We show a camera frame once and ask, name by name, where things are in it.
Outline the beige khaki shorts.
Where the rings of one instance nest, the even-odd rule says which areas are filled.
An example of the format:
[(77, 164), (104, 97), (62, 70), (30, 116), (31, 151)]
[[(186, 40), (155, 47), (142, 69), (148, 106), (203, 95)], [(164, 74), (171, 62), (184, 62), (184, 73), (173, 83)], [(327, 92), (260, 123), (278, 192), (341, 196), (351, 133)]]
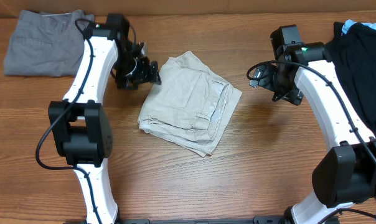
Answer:
[(202, 157), (212, 155), (242, 92), (191, 51), (169, 58), (160, 77), (143, 103), (139, 128)]

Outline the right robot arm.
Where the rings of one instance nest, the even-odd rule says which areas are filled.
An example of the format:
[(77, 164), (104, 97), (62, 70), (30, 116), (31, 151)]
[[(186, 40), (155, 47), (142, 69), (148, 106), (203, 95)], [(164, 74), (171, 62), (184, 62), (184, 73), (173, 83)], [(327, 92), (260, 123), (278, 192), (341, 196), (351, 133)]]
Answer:
[(327, 154), (312, 174), (312, 192), (284, 214), (256, 216), (255, 223), (337, 223), (338, 214), (376, 199), (376, 138), (339, 83), (332, 57), (320, 42), (306, 44), (295, 25), (271, 33), (274, 60), (247, 71), (254, 88), (273, 100), (299, 105), (307, 99), (322, 130)]

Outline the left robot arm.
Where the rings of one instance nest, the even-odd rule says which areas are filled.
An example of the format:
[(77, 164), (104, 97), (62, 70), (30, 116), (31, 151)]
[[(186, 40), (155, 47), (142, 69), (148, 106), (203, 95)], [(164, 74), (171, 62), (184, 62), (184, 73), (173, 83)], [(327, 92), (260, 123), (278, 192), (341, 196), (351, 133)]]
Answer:
[(81, 186), (85, 223), (121, 223), (108, 173), (113, 131), (103, 99), (109, 77), (124, 90), (162, 83), (157, 62), (148, 59), (146, 43), (129, 40), (133, 30), (122, 14), (109, 14), (104, 24), (87, 21), (86, 28), (78, 29), (84, 41), (82, 61), (63, 100), (50, 102), (50, 126), (35, 150), (37, 163), (50, 169), (40, 160), (40, 149), (53, 134), (57, 152), (67, 162), (64, 169), (74, 171)]

